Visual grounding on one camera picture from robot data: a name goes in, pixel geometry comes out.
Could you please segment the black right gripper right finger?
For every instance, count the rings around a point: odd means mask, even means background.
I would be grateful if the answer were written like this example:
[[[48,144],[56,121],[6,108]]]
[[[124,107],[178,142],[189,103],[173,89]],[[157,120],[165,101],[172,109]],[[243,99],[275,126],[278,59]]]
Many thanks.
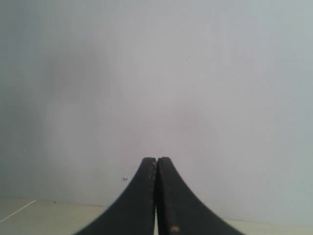
[[[191,191],[168,157],[159,158],[156,212],[160,235],[241,235]]]

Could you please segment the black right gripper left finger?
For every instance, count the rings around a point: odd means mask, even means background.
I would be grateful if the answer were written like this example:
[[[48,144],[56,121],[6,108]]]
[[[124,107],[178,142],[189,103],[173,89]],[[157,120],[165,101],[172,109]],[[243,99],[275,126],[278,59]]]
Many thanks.
[[[80,235],[152,235],[155,228],[157,161],[143,158],[126,189]]]

